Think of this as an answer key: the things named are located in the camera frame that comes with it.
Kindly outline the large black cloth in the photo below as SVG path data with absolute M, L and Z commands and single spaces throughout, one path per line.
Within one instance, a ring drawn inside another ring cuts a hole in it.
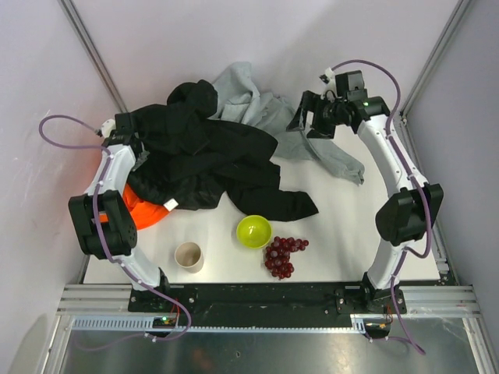
M 280 188 L 281 169 L 271 158 L 278 141 L 254 127 L 212 117 L 218 93 L 206 80 L 182 83 L 165 104 L 149 104 L 123 115 L 147 152 L 128 177 L 149 203 L 174 199 L 183 210 L 209 210 L 223 195 L 245 215 L 297 221 L 318 214 L 311 197 Z

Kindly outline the grey sweatshirt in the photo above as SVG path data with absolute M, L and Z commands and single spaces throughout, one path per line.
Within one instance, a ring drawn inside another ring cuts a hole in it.
M 296 110 L 285 97 L 259 91 L 250 63 L 231 64 L 212 85 L 218 93 L 218 109 L 213 119 L 242 123 L 272 135 L 278 141 L 276 157 L 317 161 L 336 178 L 356 185 L 364 183 L 364 165 L 335 143 L 327 139 L 307 139 L 302 132 L 286 130 Z

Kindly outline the orange cloth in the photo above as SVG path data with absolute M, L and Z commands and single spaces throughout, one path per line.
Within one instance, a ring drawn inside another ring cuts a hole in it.
M 100 195 L 98 209 L 102 224 L 114 224 L 119 228 L 134 223 L 137 230 L 155 225 L 170 213 L 164 206 L 141 199 L 128 184 L 122 192 L 108 190 Z

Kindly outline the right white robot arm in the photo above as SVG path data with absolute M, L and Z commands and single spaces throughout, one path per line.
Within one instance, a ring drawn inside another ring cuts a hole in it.
M 336 75 L 328 69 L 320 79 L 324 92 L 303 93 L 287 130 L 307 139 L 333 139 L 337 126 L 348 126 L 373 157 L 388 195 L 375 216 L 380 244 L 374 261 L 359 285 L 335 290 L 336 309 L 341 314 L 402 309 L 404 299 L 396 294 L 398 275 L 418 241 L 426 242 L 419 257 L 430 254 L 444 191 L 414 165 L 395 131 L 392 110 L 382 97 L 367 93 L 361 71 Z

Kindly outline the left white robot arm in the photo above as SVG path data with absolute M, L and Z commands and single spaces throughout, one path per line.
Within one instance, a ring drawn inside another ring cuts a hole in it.
M 136 291 L 168 292 L 168 278 L 137 246 L 136 224 L 122 197 L 132 171 L 148 152 L 136 134 L 131 115 L 118 114 L 104 124 L 102 157 L 93 181 L 69 200 L 69 212 L 83 253 L 118 266 Z

